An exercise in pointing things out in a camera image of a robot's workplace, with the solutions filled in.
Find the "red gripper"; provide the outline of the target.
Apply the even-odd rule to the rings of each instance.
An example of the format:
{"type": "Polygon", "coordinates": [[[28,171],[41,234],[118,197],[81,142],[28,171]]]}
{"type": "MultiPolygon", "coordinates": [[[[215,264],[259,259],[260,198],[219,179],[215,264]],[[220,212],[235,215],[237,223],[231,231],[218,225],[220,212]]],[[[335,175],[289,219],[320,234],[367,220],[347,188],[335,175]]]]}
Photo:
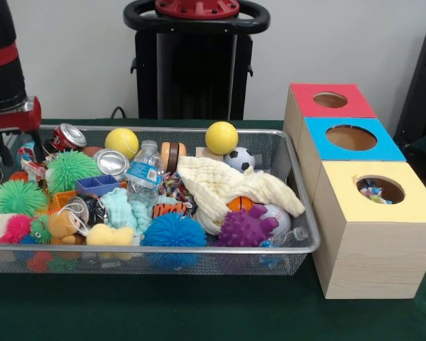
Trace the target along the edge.
{"type": "Polygon", "coordinates": [[[4,132],[30,133],[35,143],[33,150],[36,162],[45,161],[45,149],[38,130],[41,120],[41,105],[37,97],[29,97],[21,106],[7,112],[0,112],[0,156],[5,166],[12,166],[13,159],[9,148],[4,143],[2,136],[4,132]]]}

